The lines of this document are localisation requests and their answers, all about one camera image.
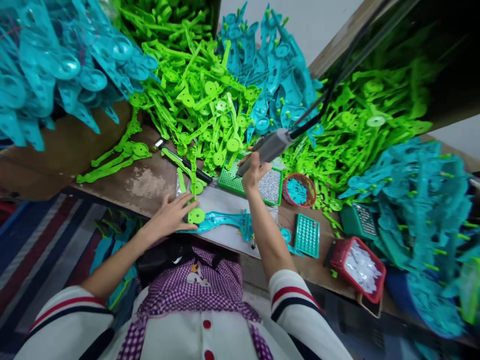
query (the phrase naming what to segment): striped carpet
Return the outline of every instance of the striped carpet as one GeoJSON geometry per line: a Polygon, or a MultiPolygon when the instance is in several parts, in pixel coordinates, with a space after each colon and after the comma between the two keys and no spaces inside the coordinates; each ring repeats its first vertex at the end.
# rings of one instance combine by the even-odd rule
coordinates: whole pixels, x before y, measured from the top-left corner
{"type": "Polygon", "coordinates": [[[0,228],[0,360],[12,359],[43,305],[89,275],[105,206],[67,195],[25,202],[0,228]]]}

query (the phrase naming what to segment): small red plastic basket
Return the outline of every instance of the small red plastic basket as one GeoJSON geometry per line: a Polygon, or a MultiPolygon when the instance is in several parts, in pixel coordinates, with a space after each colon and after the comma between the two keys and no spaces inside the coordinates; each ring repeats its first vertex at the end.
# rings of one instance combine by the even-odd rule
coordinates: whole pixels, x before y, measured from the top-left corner
{"type": "Polygon", "coordinates": [[[290,205],[298,206],[299,208],[311,208],[315,201],[317,201],[317,192],[315,191],[314,183],[305,175],[295,172],[287,176],[287,178],[283,181],[283,198],[286,200],[287,203],[290,205]],[[303,204],[297,204],[295,201],[292,200],[289,194],[289,190],[287,188],[287,184],[289,179],[295,179],[302,184],[303,187],[306,188],[306,201],[303,204]]]}
{"type": "Polygon", "coordinates": [[[385,275],[387,274],[387,270],[384,263],[381,262],[380,259],[369,249],[369,247],[365,245],[364,242],[358,237],[352,236],[350,239],[337,240],[335,250],[333,251],[333,255],[330,259],[330,265],[345,282],[355,289],[355,291],[362,293],[374,304],[378,304],[380,302],[384,292],[385,275]],[[381,276],[375,279],[376,292],[374,293],[369,294],[365,292],[358,282],[356,282],[354,278],[350,276],[347,270],[345,270],[345,261],[347,260],[347,256],[350,253],[350,248],[352,247],[354,240],[357,241],[361,249],[370,254],[370,258],[375,263],[376,269],[381,273],[381,276]]]}

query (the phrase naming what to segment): blue container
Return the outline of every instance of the blue container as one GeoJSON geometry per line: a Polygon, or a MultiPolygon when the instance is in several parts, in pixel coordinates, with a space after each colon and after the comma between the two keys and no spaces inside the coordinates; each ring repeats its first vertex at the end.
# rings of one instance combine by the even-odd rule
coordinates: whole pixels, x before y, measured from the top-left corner
{"type": "MultiPolygon", "coordinates": [[[[444,328],[438,326],[435,324],[433,321],[425,319],[425,317],[428,316],[428,314],[424,313],[421,309],[417,308],[416,302],[414,300],[414,296],[412,295],[411,292],[411,287],[409,284],[409,275],[412,276],[413,274],[407,271],[401,271],[397,268],[389,268],[386,273],[386,279],[385,279],[385,284],[386,287],[388,288],[388,292],[390,295],[393,297],[393,300],[395,303],[398,305],[398,307],[407,315],[411,316],[412,318],[419,319],[422,321],[431,331],[433,331],[435,334],[437,334],[439,337],[443,339],[455,339],[457,337],[462,336],[463,331],[457,331],[457,329],[463,326],[463,321],[460,317],[460,314],[456,313],[457,317],[454,317],[454,323],[449,326],[448,328],[451,329],[452,331],[447,331],[444,330],[444,328]]],[[[424,274],[424,283],[425,283],[425,288],[429,287],[430,285],[433,285],[435,283],[434,280],[429,278],[428,274],[424,274]]],[[[434,294],[429,294],[428,295],[431,299],[434,297],[434,294]]],[[[455,304],[452,302],[451,307],[456,310],[455,304]]],[[[444,318],[444,314],[441,313],[441,311],[438,310],[432,310],[431,311],[431,316],[435,316],[435,319],[441,319],[443,320],[442,322],[444,324],[448,324],[444,318]]]]}

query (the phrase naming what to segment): right hand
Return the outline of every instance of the right hand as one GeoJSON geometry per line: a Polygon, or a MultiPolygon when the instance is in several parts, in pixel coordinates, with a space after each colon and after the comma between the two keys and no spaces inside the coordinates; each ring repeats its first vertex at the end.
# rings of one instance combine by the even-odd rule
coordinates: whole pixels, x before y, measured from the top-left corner
{"type": "Polygon", "coordinates": [[[247,159],[250,158],[250,168],[246,171],[241,179],[243,189],[246,193],[259,190],[259,182],[264,175],[272,170],[272,164],[269,162],[260,162],[260,154],[258,152],[252,152],[245,156],[237,166],[241,166],[247,159]]]}
{"type": "Polygon", "coordinates": [[[198,229],[195,224],[184,223],[183,218],[199,204],[199,201],[186,205],[194,198],[192,194],[186,192],[169,202],[170,195],[172,194],[167,194],[163,198],[160,209],[139,231],[149,245],[179,230],[198,229]]]}

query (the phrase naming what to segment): green tray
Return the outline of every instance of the green tray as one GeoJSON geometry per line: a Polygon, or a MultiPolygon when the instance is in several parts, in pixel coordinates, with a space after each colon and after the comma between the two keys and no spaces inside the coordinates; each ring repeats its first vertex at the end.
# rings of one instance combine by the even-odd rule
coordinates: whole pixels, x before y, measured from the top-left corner
{"type": "MultiPolygon", "coordinates": [[[[241,159],[245,157],[243,154],[239,154],[235,161],[233,162],[233,166],[231,167],[231,170],[227,170],[225,166],[230,162],[231,155],[226,157],[226,161],[223,164],[223,167],[221,168],[221,173],[220,177],[218,178],[218,186],[230,190],[234,193],[242,195],[244,198],[247,196],[245,195],[245,190],[242,185],[242,178],[237,177],[237,164],[241,159]]],[[[283,183],[284,183],[284,172],[280,169],[277,169],[275,167],[271,168],[272,171],[278,171],[280,173],[280,184],[278,184],[278,200],[277,202],[271,202],[269,200],[263,199],[263,202],[267,205],[270,206],[280,206],[280,202],[282,202],[282,188],[283,188],[283,183]]]]}
{"type": "Polygon", "coordinates": [[[320,223],[308,216],[297,214],[295,244],[293,247],[312,258],[318,259],[320,252],[320,223]]]}

